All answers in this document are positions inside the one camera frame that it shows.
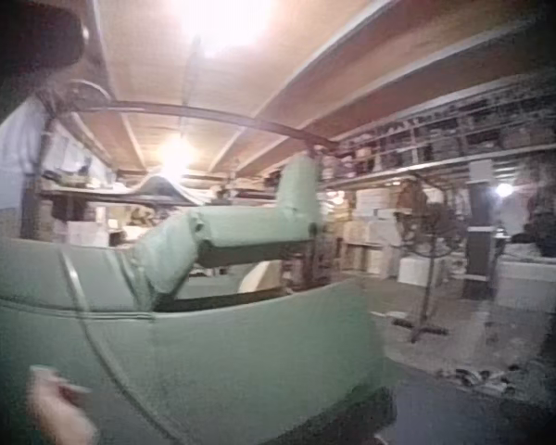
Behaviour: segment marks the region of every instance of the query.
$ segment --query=light bulb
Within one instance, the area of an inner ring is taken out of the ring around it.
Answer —
[[[507,197],[513,192],[513,187],[510,184],[501,183],[497,185],[496,192],[500,197]]]
[[[192,145],[180,134],[173,134],[160,147],[161,174],[168,178],[179,178],[195,158]]]

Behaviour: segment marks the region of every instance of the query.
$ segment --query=white box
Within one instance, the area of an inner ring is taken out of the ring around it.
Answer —
[[[428,279],[428,266],[430,259],[423,257],[406,257],[399,262],[398,281],[407,285],[426,286]],[[435,259],[432,286],[439,286],[443,281],[445,272],[445,260]]]
[[[556,311],[556,264],[500,261],[496,303],[515,309]]]
[[[109,233],[98,222],[68,222],[68,244],[106,248],[109,246]]]

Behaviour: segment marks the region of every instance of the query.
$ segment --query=hand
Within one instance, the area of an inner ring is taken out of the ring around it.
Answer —
[[[28,405],[41,431],[54,445],[90,445],[96,428],[79,407],[86,388],[71,385],[55,370],[31,367]]]

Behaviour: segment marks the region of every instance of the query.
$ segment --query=wooden ceiling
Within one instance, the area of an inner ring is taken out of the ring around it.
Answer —
[[[203,0],[77,5],[91,31],[89,56],[102,62],[91,65],[98,71],[91,79],[118,100],[213,108],[337,138],[556,58],[544,15],[529,0],[269,0],[257,39],[214,55],[186,32],[183,12],[195,1]],[[82,120],[125,171],[156,168],[161,144],[178,133],[196,150],[190,168],[203,174],[235,165],[240,175],[260,174],[303,148],[194,119],[98,113]]]

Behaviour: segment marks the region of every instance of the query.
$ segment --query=black column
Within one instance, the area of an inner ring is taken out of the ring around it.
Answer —
[[[493,223],[494,197],[491,181],[492,161],[487,159],[470,165],[468,192],[472,219],[467,233],[466,257],[467,270],[463,282],[465,299],[489,299],[492,295],[490,275],[492,257],[494,254]]]

